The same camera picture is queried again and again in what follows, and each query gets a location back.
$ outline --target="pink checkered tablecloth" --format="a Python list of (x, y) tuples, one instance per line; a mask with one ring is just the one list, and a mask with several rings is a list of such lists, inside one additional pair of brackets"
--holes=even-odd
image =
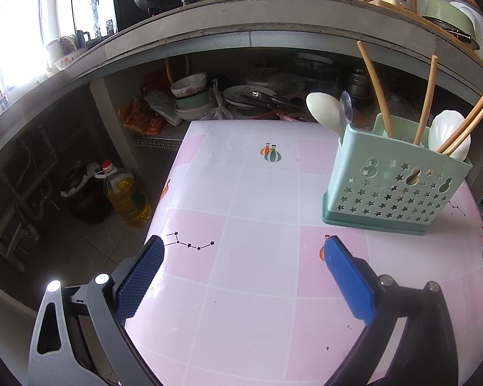
[[(326, 234), (401, 286), (439, 282), (460, 384), (477, 368), (483, 226), (467, 184), (424, 236), (326, 225), (336, 147), (337, 135), (313, 123), (191, 124), (147, 235), (161, 236), (165, 259), (126, 322), (165, 386), (323, 385), (364, 327), (319, 257)], [(385, 374), (404, 323), (372, 380)]]

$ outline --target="wooden chopsticks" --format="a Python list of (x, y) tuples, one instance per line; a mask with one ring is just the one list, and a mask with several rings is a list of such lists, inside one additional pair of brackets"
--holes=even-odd
[(436, 152), (438, 152), (439, 154), (445, 155), (447, 148), (449, 148), (449, 146), (462, 134), (462, 132), (464, 132), (465, 129), (468, 128), (469, 125), (471, 125), (472, 121), (478, 116), (479, 112), (481, 112), (482, 110), (483, 110), (483, 95), (478, 100), (478, 102), (471, 110), (469, 115), (465, 118), (465, 120), (462, 123), (460, 123), (460, 126), (456, 128), (456, 130), (452, 133), (452, 135), (442, 145), (440, 145), (440, 147), (436, 150)]
[(426, 125), (428, 124), (428, 119), (431, 112), (431, 104), (433, 103), (433, 93), (435, 92), (437, 67), (438, 56), (432, 55), (430, 76), (428, 78), (428, 89), (426, 90), (424, 105), (422, 107), (422, 114), (420, 115), (419, 126), (417, 127), (417, 133), (415, 134), (415, 139), (413, 140), (414, 145), (420, 144), (422, 136), (424, 135), (424, 130), (426, 129)]
[(361, 53), (363, 61), (367, 66), (367, 70), (369, 71), (370, 80), (372, 81), (372, 86), (374, 87), (374, 91), (377, 96), (377, 102), (379, 103), (379, 109), (381, 110), (381, 114), (383, 116), (383, 123), (385, 125), (386, 134), (389, 138), (394, 138), (392, 120), (390, 119), (390, 111), (388, 110), (385, 94), (379, 82), (379, 78), (377, 78), (377, 73), (375, 71), (374, 65), (372, 64), (372, 60), (370, 59), (369, 54), (365, 49), (365, 46), (363, 45), (363, 42), (358, 41), (356, 42), (356, 44), (358, 45), (359, 52)]
[(469, 126), (467, 126), (465, 130), (459, 136), (457, 136), (454, 142), (451, 145), (449, 145), (449, 147), (443, 152), (443, 155), (451, 155), (454, 152), (454, 150), (461, 145), (461, 143), (466, 139), (466, 137), (469, 136), (470, 133), (476, 128), (478, 123), (481, 122), (482, 118), (483, 118), (483, 108), (478, 112), (478, 114), (472, 120), (472, 122), (470, 122)]

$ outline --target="utensil holder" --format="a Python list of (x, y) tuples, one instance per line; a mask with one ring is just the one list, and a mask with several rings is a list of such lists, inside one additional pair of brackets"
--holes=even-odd
[(398, 139), (386, 136), (381, 114), (372, 133), (347, 126), (322, 202), (322, 220), (404, 234), (424, 233), (472, 168), (464, 162), (413, 145), (418, 123), (391, 116)]

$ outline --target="concrete countertop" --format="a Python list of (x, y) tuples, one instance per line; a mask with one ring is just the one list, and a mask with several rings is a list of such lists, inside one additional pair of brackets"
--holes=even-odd
[(480, 58), (443, 30), (401, 13), (355, 0), (206, 0), (117, 33), (25, 93), (0, 115), (0, 150), (68, 92), (131, 66), (183, 53), (269, 46), (359, 58), (356, 40), (367, 42), (374, 61), (422, 78), (435, 53), (438, 85), (469, 103), (483, 91)]

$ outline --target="yellow oil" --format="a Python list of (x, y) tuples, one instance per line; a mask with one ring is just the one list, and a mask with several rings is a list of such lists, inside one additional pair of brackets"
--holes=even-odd
[(131, 174), (123, 174), (109, 180), (106, 196), (129, 226), (142, 226), (152, 215), (147, 198), (134, 183)]

